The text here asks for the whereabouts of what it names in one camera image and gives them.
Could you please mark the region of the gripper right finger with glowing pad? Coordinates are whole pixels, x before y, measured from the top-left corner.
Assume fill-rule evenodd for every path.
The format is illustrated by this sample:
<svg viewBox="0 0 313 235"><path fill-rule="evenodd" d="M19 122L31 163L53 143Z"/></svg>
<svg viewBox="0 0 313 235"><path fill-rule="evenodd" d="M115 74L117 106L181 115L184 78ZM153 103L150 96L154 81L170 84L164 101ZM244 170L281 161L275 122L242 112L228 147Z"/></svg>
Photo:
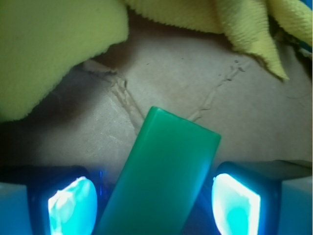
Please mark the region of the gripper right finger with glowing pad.
<svg viewBox="0 0 313 235"><path fill-rule="evenodd" d="M222 235L311 235L313 164L223 162L213 177L211 205Z"/></svg>

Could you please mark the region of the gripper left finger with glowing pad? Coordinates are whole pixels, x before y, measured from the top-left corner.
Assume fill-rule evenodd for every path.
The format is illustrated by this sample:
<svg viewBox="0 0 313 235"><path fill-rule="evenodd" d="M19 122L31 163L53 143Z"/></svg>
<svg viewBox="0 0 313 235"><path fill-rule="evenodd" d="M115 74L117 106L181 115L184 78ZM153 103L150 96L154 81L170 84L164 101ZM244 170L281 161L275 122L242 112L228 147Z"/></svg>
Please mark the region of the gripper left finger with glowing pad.
<svg viewBox="0 0 313 235"><path fill-rule="evenodd" d="M2 166L2 235L90 235L98 185L83 166Z"/></svg>

